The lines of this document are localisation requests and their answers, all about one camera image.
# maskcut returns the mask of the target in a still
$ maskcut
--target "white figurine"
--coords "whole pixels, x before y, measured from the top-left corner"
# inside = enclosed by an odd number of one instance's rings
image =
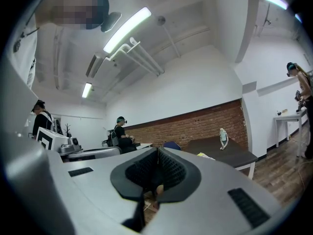
[[[220,129],[220,140],[222,144],[220,150],[224,150],[228,144],[228,135],[227,135],[227,132],[223,128]]]

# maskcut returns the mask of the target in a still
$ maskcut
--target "black vent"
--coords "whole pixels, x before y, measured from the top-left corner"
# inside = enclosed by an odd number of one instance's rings
[[[79,176],[79,175],[82,175],[82,174],[85,174],[88,172],[92,172],[92,171],[93,171],[93,169],[91,169],[90,167],[86,167],[86,168],[82,168],[82,169],[78,169],[78,170],[71,170],[68,173],[71,177],[75,177],[75,176]]]
[[[125,175],[130,181],[146,188],[156,167],[157,152],[154,152],[141,160],[135,161],[133,165],[126,169]]]
[[[243,189],[233,189],[228,194],[253,228],[258,227],[269,219],[269,215]]]
[[[186,176],[186,169],[178,161],[160,152],[160,165],[164,178],[164,190],[181,183]]]

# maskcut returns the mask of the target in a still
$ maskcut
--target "dark tabletop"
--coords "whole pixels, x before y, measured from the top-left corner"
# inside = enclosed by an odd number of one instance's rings
[[[195,155],[202,152],[205,155],[214,158],[217,161],[224,162],[234,168],[248,165],[258,160],[256,156],[242,148],[232,139],[229,139],[225,150],[220,150],[221,146],[220,136],[191,140],[186,152]]]

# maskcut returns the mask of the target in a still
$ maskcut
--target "white table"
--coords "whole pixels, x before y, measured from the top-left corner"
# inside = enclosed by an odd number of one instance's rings
[[[279,138],[278,138],[278,125],[277,122],[285,122],[286,125],[286,136],[287,140],[289,140],[289,135],[288,135],[288,122],[299,122],[299,145],[298,145],[298,151],[297,151],[297,157],[300,156],[300,151],[301,151],[301,132],[302,132],[302,120],[301,118],[306,114],[307,110],[302,109],[300,112],[296,113],[287,113],[287,114],[282,114],[280,116],[275,116],[274,117],[274,122],[275,122],[275,132],[276,132],[276,147],[279,145]]]
[[[151,143],[141,143],[140,146],[137,146],[137,150],[143,149],[143,148],[147,148],[147,147],[151,147]]]

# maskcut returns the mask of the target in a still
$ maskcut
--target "fluorescent ceiling light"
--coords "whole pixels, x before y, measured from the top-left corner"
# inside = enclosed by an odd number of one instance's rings
[[[299,17],[298,14],[295,14],[295,18],[297,18],[299,20],[299,22],[302,23],[302,20],[301,20],[301,18]]]
[[[118,43],[138,24],[151,16],[151,11],[144,7],[129,18],[111,37],[111,39],[104,46],[103,50],[107,53],[111,53]]]
[[[287,7],[288,7],[288,5],[286,3],[284,3],[283,1],[281,1],[281,0],[267,0],[267,1],[275,3],[276,5],[282,7],[284,10],[286,10]]]
[[[90,89],[91,89],[91,84],[86,83],[84,91],[83,91],[83,95],[82,95],[83,98],[86,98],[88,96]]]

